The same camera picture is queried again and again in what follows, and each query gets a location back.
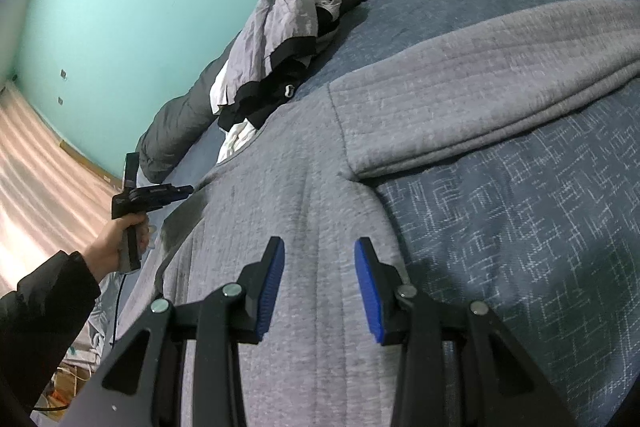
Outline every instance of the teal wall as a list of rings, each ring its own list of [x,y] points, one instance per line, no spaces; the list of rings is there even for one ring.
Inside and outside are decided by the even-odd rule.
[[[193,85],[256,1],[31,0],[18,87],[62,137],[120,174],[158,109]]]

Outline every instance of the pink curtain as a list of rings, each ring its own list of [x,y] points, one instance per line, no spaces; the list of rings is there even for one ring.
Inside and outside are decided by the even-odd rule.
[[[115,190],[59,147],[12,83],[0,94],[0,296],[58,250],[84,248]]]

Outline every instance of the human hand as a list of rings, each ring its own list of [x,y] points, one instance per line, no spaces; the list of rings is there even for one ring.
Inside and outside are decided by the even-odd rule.
[[[149,246],[149,218],[146,214],[128,214],[109,221],[95,241],[81,252],[98,283],[108,273],[118,269],[122,236],[128,227],[134,225],[138,235],[138,251],[142,253]]]

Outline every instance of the metal screw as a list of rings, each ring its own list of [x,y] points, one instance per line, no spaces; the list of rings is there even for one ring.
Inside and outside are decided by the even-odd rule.
[[[169,301],[166,299],[156,299],[151,303],[151,311],[154,313],[164,313],[169,309]]]
[[[242,293],[242,286],[238,283],[232,282],[225,284],[222,288],[222,295],[225,297],[237,297]]]
[[[469,305],[469,309],[474,315],[486,315],[489,312],[489,306],[482,301],[473,301]]]
[[[418,290],[413,284],[403,284],[396,288],[396,292],[404,299],[413,299],[418,295]]]

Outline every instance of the blue gripper pad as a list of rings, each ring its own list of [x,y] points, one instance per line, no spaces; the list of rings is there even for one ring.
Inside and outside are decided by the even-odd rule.
[[[370,247],[370,242],[369,245],[364,245],[363,241],[364,238],[360,238],[356,241],[354,247],[356,274],[360,284],[364,311],[369,322],[369,331],[373,334],[376,342],[381,344],[385,336],[382,323],[382,303],[380,292],[376,288],[376,282],[365,254],[365,249]]]
[[[262,340],[264,334],[269,331],[273,309],[276,305],[276,297],[278,296],[278,288],[280,288],[280,281],[282,280],[282,272],[284,271],[284,241],[280,238],[272,238],[271,240],[277,241],[277,244],[258,298],[256,333],[259,340]]]

